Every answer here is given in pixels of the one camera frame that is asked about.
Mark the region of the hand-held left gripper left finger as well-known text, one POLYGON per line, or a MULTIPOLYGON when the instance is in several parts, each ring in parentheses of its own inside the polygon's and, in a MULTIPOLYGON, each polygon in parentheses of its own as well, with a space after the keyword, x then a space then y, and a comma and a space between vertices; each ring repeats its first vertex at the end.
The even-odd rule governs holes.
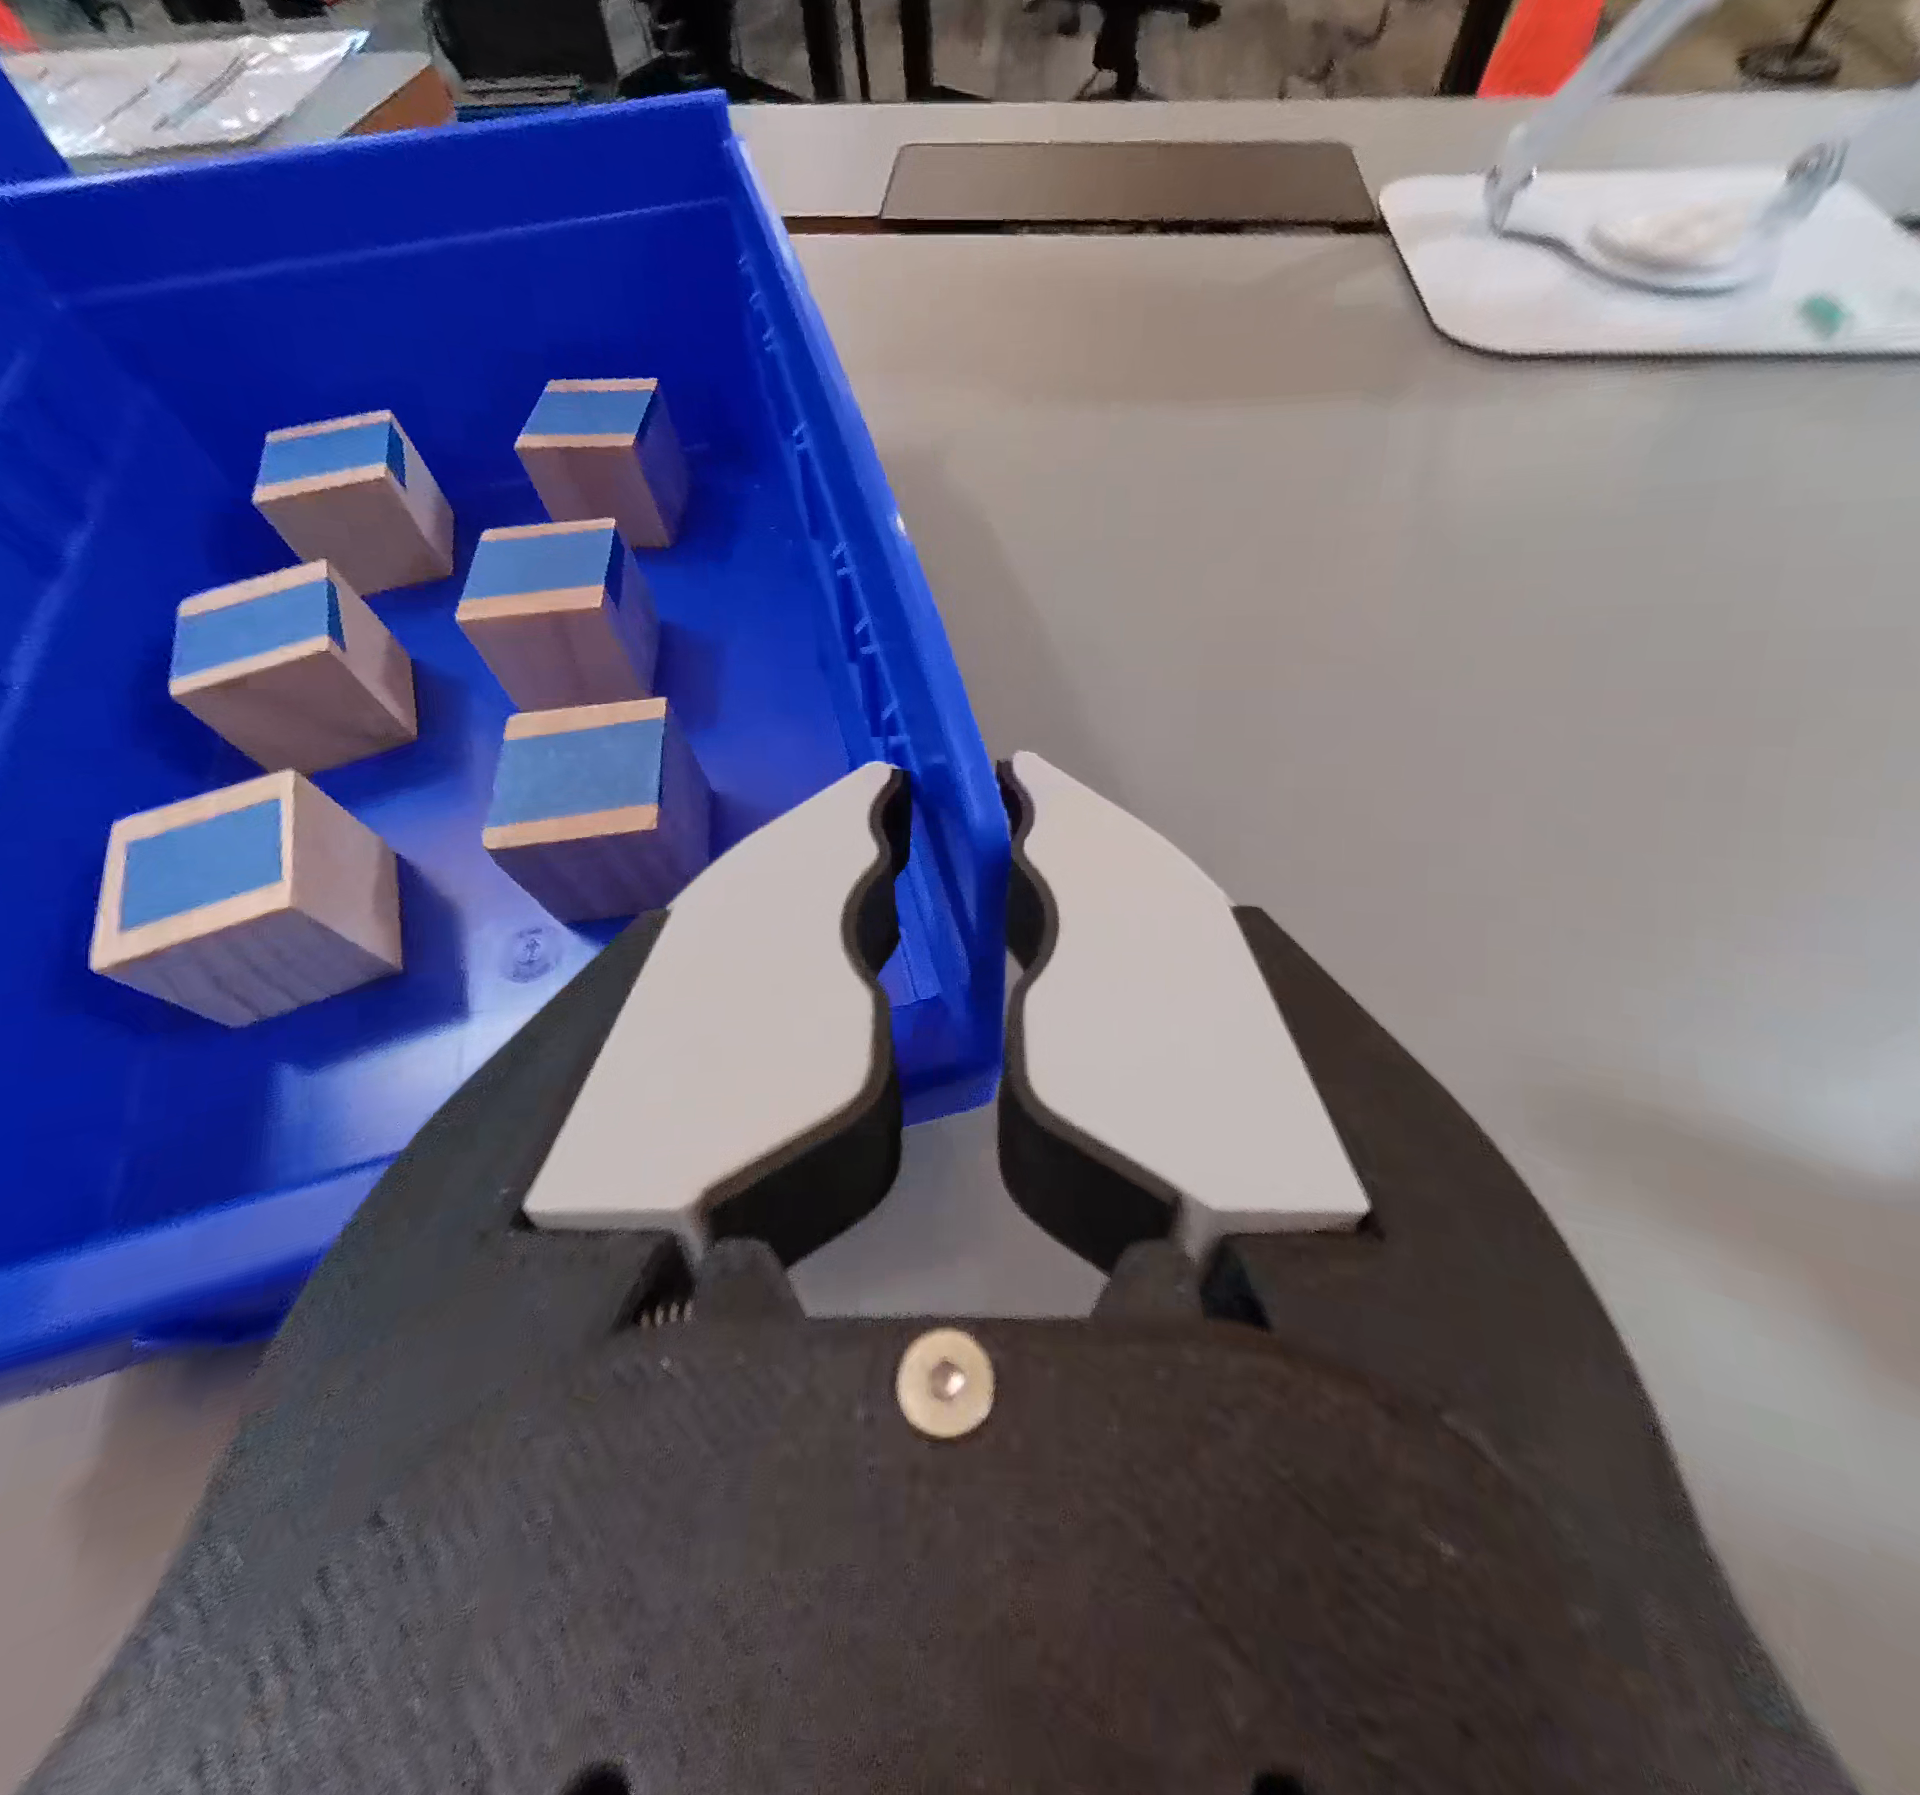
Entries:
POLYGON ((551 1140, 539 1232, 819 1249, 901 1170, 880 973, 901 946, 909 776, 867 763, 684 888, 551 1140))

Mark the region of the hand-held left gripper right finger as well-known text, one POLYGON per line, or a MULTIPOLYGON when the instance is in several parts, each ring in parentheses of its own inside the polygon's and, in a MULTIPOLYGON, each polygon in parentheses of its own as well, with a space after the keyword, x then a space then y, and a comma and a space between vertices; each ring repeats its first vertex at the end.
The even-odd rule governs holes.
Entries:
POLYGON ((1175 840, 1053 760, 998 767, 1011 824, 998 1174, 1099 1274, 1199 1271, 1232 1238, 1354 1234, 1368 1186, 1250 939, 1175 840))

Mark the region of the group of wooden cubes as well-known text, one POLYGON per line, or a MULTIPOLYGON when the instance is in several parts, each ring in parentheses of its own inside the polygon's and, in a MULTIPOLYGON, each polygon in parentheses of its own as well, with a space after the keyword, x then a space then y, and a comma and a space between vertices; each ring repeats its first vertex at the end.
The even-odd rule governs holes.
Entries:
MULTIPOLYGON (((640 553, 692 474, 660 378, 554 378, 517 435, 539 518, 482 532, 457 629, 509 700, 482 857, 567 925, 670 903, 712 857, 712 793, 660 688, 640 553)), ((266 435, 256 514, 294 567, 192 594, 168 693, 260 778, 110 825, 89 970, 218 1025, 397 977, 397 849, 315 776, 420 737, 414 658, 369 599, 457 567, 447 496, 397 415, 266 435)))

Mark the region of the blue plastic bin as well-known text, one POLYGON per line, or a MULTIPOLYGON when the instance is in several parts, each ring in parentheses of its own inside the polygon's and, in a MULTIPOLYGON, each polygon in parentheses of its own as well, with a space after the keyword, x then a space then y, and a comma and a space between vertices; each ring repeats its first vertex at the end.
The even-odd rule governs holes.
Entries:
POLYGON ((906 770, 906 1121, 992 1095, 991 758, 721 99, 5 184, 2 1398, 271 1332, 385 1162, 618 933, 567 933, 482 857, 506 700, 451 576, 382 599, 417 743, 323 782, 402 861, 405 973, 229 1033, 86 960, 110 824, 247 776, 168 661, 183 597, 284 560, 266 435, 391 412, 469 563, 539 517, 539 390, 610 377, 660 378, 692 462, 646 582, 715 843, 906 770))

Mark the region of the wooden document stand white base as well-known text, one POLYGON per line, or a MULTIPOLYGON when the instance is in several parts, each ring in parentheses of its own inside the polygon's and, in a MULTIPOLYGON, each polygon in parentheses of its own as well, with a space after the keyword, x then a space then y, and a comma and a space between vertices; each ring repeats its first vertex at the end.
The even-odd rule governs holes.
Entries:
POLYGON ((1724 0, 1639 0, 1486 177, 1407 177, 1381 217, 1430 319, 1499 359, 1913 359, 1916 237, 1849 181, 1849 135, 1787 168, 1548 172, 1724 0))

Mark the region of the black battery charger case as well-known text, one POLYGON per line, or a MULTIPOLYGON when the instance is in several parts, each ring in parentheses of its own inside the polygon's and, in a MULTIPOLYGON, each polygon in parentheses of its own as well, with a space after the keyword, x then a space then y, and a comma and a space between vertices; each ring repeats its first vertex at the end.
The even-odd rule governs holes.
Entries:
POLYGON ((457 80, 460 123, 618 99, 602 0, 427 0, 424 25, 457 80))

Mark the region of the orange traffic cone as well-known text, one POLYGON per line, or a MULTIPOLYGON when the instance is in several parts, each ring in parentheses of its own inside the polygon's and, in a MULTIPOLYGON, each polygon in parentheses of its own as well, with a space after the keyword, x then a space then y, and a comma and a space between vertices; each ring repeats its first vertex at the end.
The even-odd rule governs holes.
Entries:
POLYGON ((1606 0, 1514 0, 1477 86, 1480 102, 1541 102, 1597 38, 1606 0))

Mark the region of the printed paper sheet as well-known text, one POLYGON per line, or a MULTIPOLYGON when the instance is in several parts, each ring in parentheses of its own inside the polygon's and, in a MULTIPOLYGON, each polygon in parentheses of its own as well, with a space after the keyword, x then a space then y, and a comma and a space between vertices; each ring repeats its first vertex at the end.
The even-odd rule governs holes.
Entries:
POLYGON ((2 73, 69 160, 253 144, 368 46, 363 31, 17 52, 2 73))

